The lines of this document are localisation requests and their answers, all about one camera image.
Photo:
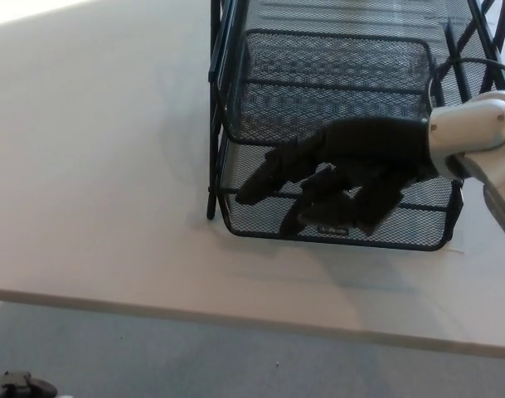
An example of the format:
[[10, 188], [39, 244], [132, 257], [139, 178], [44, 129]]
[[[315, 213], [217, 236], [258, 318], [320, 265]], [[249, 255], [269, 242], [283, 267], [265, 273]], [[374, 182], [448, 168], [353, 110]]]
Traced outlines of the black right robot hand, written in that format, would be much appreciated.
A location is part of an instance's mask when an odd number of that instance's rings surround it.
[[427, 121], [340, 119], [268, 151], [236, 201], [253, 206], [298, 183], [301, 195], [284, 216], [281, 236], [310, 225], [372, 235], [401, 203], [403, 190], [437, 176]]

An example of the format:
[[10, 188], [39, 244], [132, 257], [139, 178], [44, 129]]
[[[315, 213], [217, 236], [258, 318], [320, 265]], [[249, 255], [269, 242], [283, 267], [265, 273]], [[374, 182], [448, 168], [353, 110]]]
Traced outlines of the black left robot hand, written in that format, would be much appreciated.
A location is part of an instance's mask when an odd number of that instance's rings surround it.
[[58, 390], [28, 371], [6, 371], [0, 375], [0, 398], [54, 398]]

